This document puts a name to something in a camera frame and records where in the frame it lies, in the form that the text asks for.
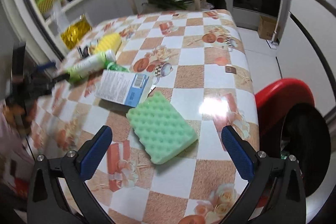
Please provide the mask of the person's left hand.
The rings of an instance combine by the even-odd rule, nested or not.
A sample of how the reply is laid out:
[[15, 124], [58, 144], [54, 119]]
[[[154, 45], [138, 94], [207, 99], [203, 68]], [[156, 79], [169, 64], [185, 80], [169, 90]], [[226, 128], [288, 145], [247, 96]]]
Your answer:
[[26, 112], [19, 105], [4, 106], [3, 115], [10, 127], [17, 130], [21, 138], [25, 138], [31, 134], [31, 124], [37, 114], [37, 101], [34, 101]]

